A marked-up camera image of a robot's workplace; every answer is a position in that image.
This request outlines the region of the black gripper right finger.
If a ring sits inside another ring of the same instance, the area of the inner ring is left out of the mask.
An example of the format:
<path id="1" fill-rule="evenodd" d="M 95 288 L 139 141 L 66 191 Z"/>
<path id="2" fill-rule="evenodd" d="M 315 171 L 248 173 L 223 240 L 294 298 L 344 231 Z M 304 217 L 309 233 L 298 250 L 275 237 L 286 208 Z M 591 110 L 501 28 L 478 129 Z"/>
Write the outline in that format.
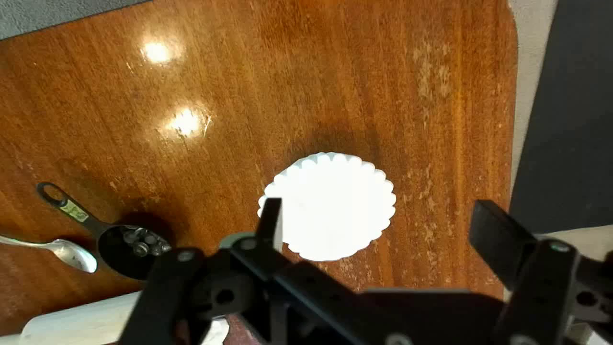
<path id="1" fill-rule="evenodd" d="M 495 202 L 474 208 L 470 242 L 510 292 L 497 321 L 497 345 L 562 345 L 572 319 L 579 252 L 537 240 Z"/>

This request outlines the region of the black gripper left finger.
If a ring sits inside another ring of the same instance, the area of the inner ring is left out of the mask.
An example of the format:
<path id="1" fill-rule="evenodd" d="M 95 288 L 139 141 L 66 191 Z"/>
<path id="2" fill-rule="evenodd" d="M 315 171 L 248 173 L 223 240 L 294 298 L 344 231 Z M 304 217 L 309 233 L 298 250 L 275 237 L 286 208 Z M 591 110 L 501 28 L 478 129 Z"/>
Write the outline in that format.
<path id="1" fill-rule="evenodd" d="M 282 202 L 267 200 L 254 237 L 231 254 L 256 281 L 254 304 L 242 313 L 267 345 L 357 344 L 355 296 L 309 261 L 292 263 L 275 250 L 282 233 Z"/>

